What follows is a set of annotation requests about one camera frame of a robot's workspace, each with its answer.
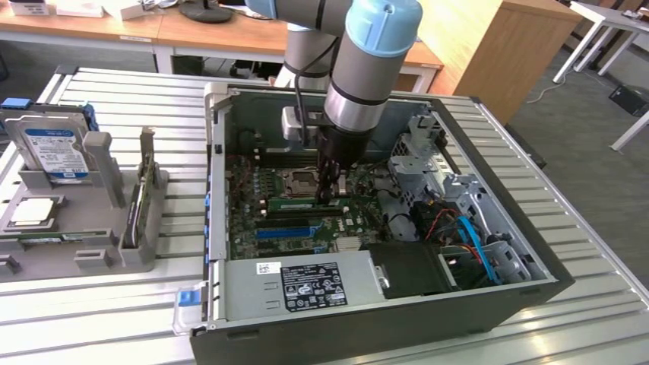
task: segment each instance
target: white cable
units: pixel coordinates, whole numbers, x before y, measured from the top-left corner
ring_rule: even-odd
[[[537,103],[538,101],[541,101],[541,99],[544,98],[544,95],[545,95],[545,92],[546,91],[550,91],[550,90],[554,90],[554,89],[558,89],[561,86],[564,86],[564,84],[566,83],[566,76],[569,73],[572,73],[574,71],[574,69],[572,68],[565,74],[564,76],[561,77],[561,82],[558,83],[558,85],[554,85],[552,87],[548,87],[546,89],[542,90],[541,92],[541,95],[538,95],[538,98],[532,100],[532,101],[528,101],[526,104],[534,104]]]

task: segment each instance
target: aluminum extrusion table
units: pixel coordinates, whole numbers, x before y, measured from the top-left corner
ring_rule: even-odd
[[[91,68],[53,76],[39,101],[92,102],[123,168],[136,168],[141,126],[156,127],[156,160],[171,172],[164,227],[151,272],[0,284],[1,364],[193,362],[189,340],[173,335],[171,323],[176,289],[201,279],[203,87],[213,80]],[[464,97],[441,99],[576,283],[489,333],[336,363],[648,361],[646,289],[485,107]],[[449,152],[460,168],[466,166],[453,144]],[[0,210],[17,187],[21,163],[11,145],[0,158]]]

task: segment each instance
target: power supply label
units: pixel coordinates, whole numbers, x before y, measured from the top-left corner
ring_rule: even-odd
[[[65,129],[25,129],[24,132],[47,173],[63,179],[80,178],[88,175],[88,166],[72,131]]]
[[[283,286],[289,312],[347,305],[336,262],[283,268]]]

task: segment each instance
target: wooden cabinet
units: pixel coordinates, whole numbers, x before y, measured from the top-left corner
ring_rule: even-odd
[[[420,0],[419,36],[444,63],[429,92],[480,97],[509,122],[581,20],[554,0]]]

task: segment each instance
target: hard drive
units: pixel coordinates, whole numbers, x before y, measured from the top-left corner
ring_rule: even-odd
[[[96,130],[89,106],[32,106],[4,109],[7,134],[28,170],[43,170],[53,183],[83,183],[96,163],[83,150],[83,138]]]

